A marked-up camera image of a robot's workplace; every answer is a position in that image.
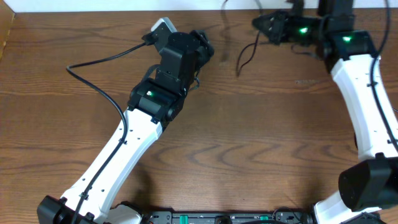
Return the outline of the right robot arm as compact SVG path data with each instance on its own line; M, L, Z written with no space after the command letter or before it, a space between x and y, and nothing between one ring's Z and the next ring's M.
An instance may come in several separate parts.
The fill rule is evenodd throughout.
M354 128L359 162L343 171L338 190L295 223L379 223L377 212L397 205L397 118L379 68L382 49L354 28L352 1L320 1L317 17L289 11L259 16L253 26L269 42L314 45L337 84Z

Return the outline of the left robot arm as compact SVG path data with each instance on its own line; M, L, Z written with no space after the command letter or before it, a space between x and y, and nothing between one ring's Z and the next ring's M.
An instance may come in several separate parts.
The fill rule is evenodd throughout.
M130 94L120 124L85 173L59 198L46 196L37 207L39 223L140 223L126 203L112 207L124 181L160 137L194 90L200 69L214 54L202 30L153 31L145 44L162 44L161 61L151 66Z

